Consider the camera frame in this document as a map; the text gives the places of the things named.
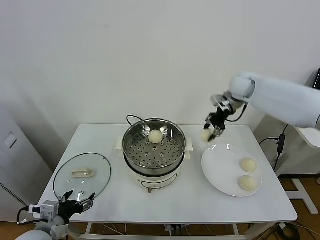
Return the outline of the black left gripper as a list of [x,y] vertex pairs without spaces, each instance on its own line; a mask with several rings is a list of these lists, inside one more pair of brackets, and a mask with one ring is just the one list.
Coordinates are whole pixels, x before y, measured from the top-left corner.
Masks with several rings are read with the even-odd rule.
[[83,209],[90,209],[93,206],[95,193],[91,194],[88,198],[75,201],[68,200],[69,197],[73,194],[74,190],[66,192],[63,196],[58,197],[59,208],[58,215],[60,217],[72,217],[74,214],[81,214]]

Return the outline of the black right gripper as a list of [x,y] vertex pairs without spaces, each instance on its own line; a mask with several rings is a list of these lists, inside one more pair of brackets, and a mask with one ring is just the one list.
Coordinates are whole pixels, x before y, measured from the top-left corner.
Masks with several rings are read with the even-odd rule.
[[214,127],[212,133],[212,140],[220,137],[223,132],[225,131],[225,127],[221,127],[225,125],[227,118],[235,113],[233,106],[229,103],[224,105],[223,103],[215,103],[214,106],[216,107],[216,112],[211,113],[205,119],[204,129],[209,129],[211,126]]

